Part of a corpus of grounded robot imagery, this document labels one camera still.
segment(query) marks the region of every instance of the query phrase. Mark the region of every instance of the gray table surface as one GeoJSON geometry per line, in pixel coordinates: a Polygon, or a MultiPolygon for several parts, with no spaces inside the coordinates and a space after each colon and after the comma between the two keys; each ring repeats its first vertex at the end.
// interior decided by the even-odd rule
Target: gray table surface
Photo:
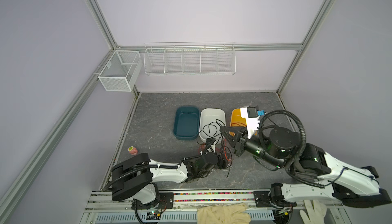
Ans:
{"type": "MultiPolygon", "coordinates": [[[[226,115],[226,124],[230,123],[231,113],[236,108],[258,105],[260,110],[266,112],[282,109],[275,93],[141,94],[118,162],[132,157],[127,150],[130,146],[136,147],[139,153],[148,153],[150,159],[159,162],[177,163],[180,158],[197,155],[199,145],[196,140],[177,140],[173,134],[176,110],[183,105],[194,105],[200,111],[204,108],[222,109],[226,115]]],[[[275,115],[271,119],[282,127],[291,128],[284,115],[275,115]]],[[[214,169],[211,175],[195,182],[157,182],[158,187],[160,190],[256,189],[269,188],[274,182],[295,183],[283,169],[272,172],[261,167],[250,153],[233,157],[233,167],[228,178],[227,171],[214,169]]]]}

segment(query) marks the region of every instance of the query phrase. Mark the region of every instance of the orange plastic basin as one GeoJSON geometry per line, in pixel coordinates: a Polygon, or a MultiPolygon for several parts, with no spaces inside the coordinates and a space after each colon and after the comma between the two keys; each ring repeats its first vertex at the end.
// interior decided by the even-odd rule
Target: orange plastic basin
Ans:
{"type": "Polygon", "coordinates": [[[246,120],[241,117],[241,112],[239,111],[239,108],[234,109],[233,112],[231,113],[231,119],[230,119],[230,126],[243,126],[246,127],[246,120]]]}

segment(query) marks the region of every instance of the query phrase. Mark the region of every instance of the white wire shelf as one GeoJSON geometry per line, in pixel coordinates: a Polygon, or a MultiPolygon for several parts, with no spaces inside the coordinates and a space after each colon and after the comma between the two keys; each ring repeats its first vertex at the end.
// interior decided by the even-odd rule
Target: white wire shelf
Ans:
{"type": "Polygon", "coordinates": [[[132,91],[142,65],[139,51],[116,50],[98,78],[107,91],[132,91]]]}
{"type": "Polygon", "coordinates": [[[234,45],[150,47],[144,54],[144,70],[148,75],[233,75],[234,45]]]}

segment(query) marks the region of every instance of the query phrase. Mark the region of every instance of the plastic tray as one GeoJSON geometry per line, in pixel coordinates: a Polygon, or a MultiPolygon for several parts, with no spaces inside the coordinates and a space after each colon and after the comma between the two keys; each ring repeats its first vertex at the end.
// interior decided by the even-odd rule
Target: plastic tray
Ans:
{"type": "Polygon", "coordinates": [[[239,111],[239,108],[234,109],[233,112],[231,113],[230,126],[231,127],[235,127],[235,126],[246,127],[246,119],[241,117],[241,112],[239,111]]]}
{"type": "MultiPolygon", "coordinates": [[[[210,133],[209,135],[207,135],[206,133],[204,133],[203,131],[201,131],[203,129],[204,126],[206,126],[209,123],[215,122],[216,119],[221,120],[224,125],[226,126],[226,116],[225,116],[225,112],[221,109],[216,109],[216,108],[206,108],[202,110],[202,113],[200,114],[200,127],[199,127],[199,131],[200,131],[200,138],[203,142],[205,142],[207,140],[207,138],[212,137],[214,134],[219,134],[219,126],[216,123],[213,123],[216,128],[214,126],[210,126],[210,133]]],[[[219,136],[215,137],[216,138],[216,142],[214,144],[217,144],[220,142],[219,136]]]]}
{"type": "Polygon", "coordinates": [[[177,109],[174,119],[173,134],[179,140],[194,140],[199,132],[200,112],[193,106],[177,109]]]}

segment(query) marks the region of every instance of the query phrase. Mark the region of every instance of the beige glove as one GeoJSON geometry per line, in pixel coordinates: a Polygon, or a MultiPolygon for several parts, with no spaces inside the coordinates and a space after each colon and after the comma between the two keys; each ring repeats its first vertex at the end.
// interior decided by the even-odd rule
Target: beige glove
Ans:
{"type": "Polygon", "coordinates": [[[245,203],[233,205],[218,205],[199,208],[197,210],[198,224],[248,224],[251,217],[242,213],[247,209],[245,203]]]}
{"type": "Polygon", "coordinates": [[[324,224],[324,217],[326,215],[326,206],[321,204],[318,200],[313,200],[313,206],[310,200],[305,200],[305,207],[308,215],[305,211],[300,210],[304,224],[324,224]]]}

